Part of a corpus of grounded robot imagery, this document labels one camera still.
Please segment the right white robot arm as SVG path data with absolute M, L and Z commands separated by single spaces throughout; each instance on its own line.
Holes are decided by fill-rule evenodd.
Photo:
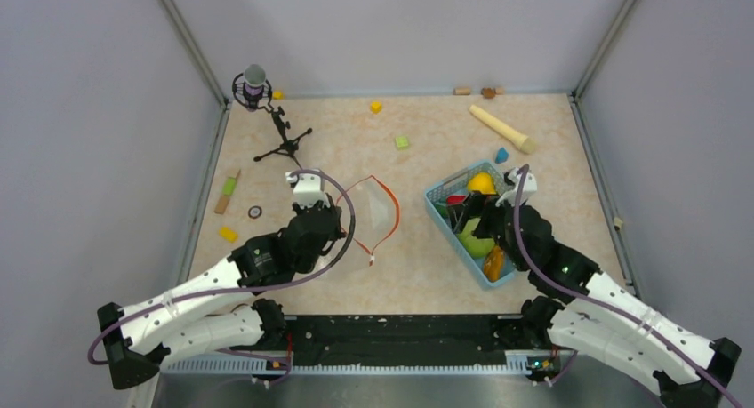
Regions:
M 533 207 L 478 192 L 446 208 L 453 232 L 493 242 L 528 274 L 539 296 L 522 306 L 521 334 L 590 356 L 631 377 L 666 407 L 716 407 L 742 352 L 673 323 L 617 284 L 599 265 L 552 234 Z

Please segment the yellow toy lemon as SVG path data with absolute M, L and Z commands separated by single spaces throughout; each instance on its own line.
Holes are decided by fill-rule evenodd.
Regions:
M 469 179 L 466 188 L 469 192 L 479 192 L 482 195 L 497 194 L 493 176 L 488 172 L 476 173 Z

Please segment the green toy cabbage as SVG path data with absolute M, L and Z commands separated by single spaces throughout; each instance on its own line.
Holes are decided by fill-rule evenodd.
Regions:
M 495 247 L 495 242 L 492 238 L 479 238 L 473 235 L 479 222 L 480 218 L 469 219 L 463 230 L 457 235 L 457 239 L 462 247 L 473 259 L 486 257 Z

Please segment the red toy chili pepper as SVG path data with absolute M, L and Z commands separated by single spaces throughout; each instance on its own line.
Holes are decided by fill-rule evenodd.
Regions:
M 445 203 L 447 205 L 462 204 L 468 196 L 452 195 L 446 198 Z

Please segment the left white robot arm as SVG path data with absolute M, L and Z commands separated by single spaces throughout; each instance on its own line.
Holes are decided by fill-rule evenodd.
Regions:
M 335 242 L 344 242 L 330 260 L 333 267 L 348 250 L 356 228 L 342 210 L 318 201 L 295 206 L 289 224 L 276 233 L 254 236 L 187 282 L 141 303 L 110 302 L 97 311 L 100 335 L 93 342 L 105 352 L 114 389 L 134 388 L 183 359 L 216 350 L 247 347 L 272 350 L 287 334 L 281 306 L 264 292 L 308 282 L 319 274 L 317 261 Z

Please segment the clear orange-zip bag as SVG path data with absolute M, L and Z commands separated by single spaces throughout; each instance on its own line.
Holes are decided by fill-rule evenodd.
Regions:
M 356 214 L 353 242 L 365 255 L 369 267 L 378 248 L 397 231 L 401 207 L 393 191 L 377 176 L 369 174 L 346 189 Z

